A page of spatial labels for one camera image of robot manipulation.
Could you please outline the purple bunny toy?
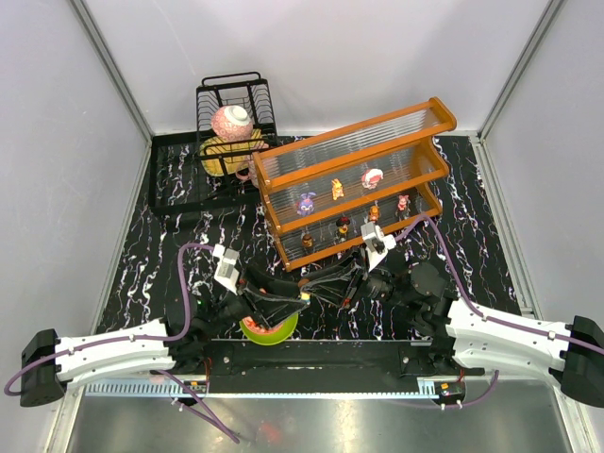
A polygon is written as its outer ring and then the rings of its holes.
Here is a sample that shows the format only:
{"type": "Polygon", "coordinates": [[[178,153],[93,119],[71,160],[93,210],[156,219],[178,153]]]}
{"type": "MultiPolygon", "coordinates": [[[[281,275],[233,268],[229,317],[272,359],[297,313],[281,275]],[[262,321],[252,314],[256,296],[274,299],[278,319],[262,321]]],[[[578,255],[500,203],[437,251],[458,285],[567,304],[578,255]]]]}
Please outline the purple bunny toy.
{"type": "Polygon", "coordinates": [[[314,197],[316,193],[301,193],[296,205],[296,213],[301,217],[311,215],[314,211],[314,197]]]}

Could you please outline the small orange figure toy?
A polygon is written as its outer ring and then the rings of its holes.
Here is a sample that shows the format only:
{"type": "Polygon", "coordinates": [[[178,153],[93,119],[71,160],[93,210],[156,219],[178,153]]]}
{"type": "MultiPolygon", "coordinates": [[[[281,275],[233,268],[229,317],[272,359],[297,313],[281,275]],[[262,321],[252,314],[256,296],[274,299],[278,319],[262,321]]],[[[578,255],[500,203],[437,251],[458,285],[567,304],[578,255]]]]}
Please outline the small orange figure toy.
{"type": "Polygon", "coordinates": [[[334,201],[344,197],[344,186],[338,178],[331,180],[332,199],[334,201]]]}

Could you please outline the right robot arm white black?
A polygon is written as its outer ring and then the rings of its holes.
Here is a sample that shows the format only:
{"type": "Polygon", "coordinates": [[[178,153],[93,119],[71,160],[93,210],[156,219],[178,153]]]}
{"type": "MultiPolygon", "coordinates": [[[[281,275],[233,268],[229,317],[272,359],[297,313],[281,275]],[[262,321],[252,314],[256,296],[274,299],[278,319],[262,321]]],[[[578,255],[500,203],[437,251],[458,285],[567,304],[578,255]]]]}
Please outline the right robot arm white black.
{"type": "Polygon", "coordinates": [[[309,273],[300,291],[325,303],[352,306],[362,298],[399,307],[430,343],[419,360],[402,359],[402,371],[423,376],[492,370],[538,378],[587,406],[603,405],[603,331],[589,318],[570,324],[529,319],[467,303],[447,288],[428,262],[401,273],[371,268],[357,249],[309,273]]]}

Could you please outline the pink flamingo toy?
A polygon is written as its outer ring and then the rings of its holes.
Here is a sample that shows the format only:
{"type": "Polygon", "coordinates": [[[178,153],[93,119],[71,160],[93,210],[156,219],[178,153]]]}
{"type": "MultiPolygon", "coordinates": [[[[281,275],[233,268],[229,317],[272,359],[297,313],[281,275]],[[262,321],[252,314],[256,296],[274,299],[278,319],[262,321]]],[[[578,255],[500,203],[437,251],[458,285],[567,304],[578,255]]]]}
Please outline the pink flamingo toy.
{"type": "Polygon", "coordinates": [[[361,185],[364,189],[374,190],[383,179],[383,172],[378,168],[366,170],[361,177],[361,185]]]}

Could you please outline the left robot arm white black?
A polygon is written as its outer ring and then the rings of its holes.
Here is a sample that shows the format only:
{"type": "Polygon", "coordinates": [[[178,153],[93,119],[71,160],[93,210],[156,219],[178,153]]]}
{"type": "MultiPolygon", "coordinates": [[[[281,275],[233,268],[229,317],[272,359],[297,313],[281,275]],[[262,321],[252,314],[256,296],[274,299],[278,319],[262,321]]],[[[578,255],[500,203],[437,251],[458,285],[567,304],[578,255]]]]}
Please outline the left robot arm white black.
{"type": "Polygon", "coordinates": [[[181,368],[200,355],[204,345],[233,324],[258,329],[276,344],[289,338],[299,312],[310,304],[301,284],[274,279],[248,268],[233,277],[217,277],[222,297],[183,294],[183,312],[124,330],[83,337],[60,337],[38,331],[21,353],[21,369],[5,393],[24,408],[62,399],[68,386],[126,372],[181,368]]]}

